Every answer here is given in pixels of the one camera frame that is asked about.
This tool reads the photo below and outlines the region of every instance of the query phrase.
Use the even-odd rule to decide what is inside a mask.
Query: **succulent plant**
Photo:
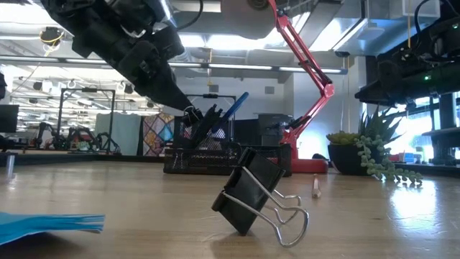
[[[390,181],[411,181],[412,183],[422,183],[423,177],[420,173],[414,171],[408,171],[403,169],[396,169],[395,164],[388,159],[390,154],[390,149],[385,149],[384,145],[386,142],[377,135],[375,139],[371,137],[361,136],[358,139],[355,139],[356,146],[363,148],[363,151],[358,152],[358,156],[361,157],[361,167],[367,168],[367,173],[369,175],[377,177],[379,180],[383,179],[385,176],[386,179]],[[382,162],[376,163],[374,159],[371,159],[371,150],[369,146],[377,146],[377,150],[382,156]]]
[[[386,109],[382,112],[382,114],[379,114],[379,107],[377,106],[372,116],[363,113],[361,116],[361,121],[359,123],[359,135],[370,137],[373,140],[376,140],[377,136],[379,136],[380,139],[386,143],[390,143],[392,141],[395,141],[397,138],[401,137],[393,137],[397,127],[401,122],[401,119],[391,126],[395,118],[387,116],[387,113],[390,109],[391,108]]]
[[[335,145],[353,145],[354,140],[359,138],[357,133],[345,133],[340,131],[339,133],[326,135],[327,139],[331,141],[331,144]]]

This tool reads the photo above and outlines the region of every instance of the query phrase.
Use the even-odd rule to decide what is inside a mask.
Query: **lamp base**
[[[328,162],[322,159],[297,159],[291,160],[293,173],[328,173]]]

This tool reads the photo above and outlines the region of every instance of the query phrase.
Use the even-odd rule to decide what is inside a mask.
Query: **plant pot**
[[[356,145],[334,145],[328,146],[329,157],[336,170],[344,175],[350,176],[368,176],[367,167],[361,167],[361,156],[358,155],[359,151],[364,149],[358,148]],[[377,151],[377,147],[370,147],[371,158],[376,163],[382,162],[382,157]]]

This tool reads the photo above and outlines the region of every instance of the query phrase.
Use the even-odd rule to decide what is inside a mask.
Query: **blue paper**
[[[0,212],[0,245],[41,232],[84,230],[101,232],[104,215],[23,215]]]

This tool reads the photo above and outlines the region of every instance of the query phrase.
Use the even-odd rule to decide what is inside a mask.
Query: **computer monitor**
[[[0,105],[0,132],[15,133],[19,105]]]

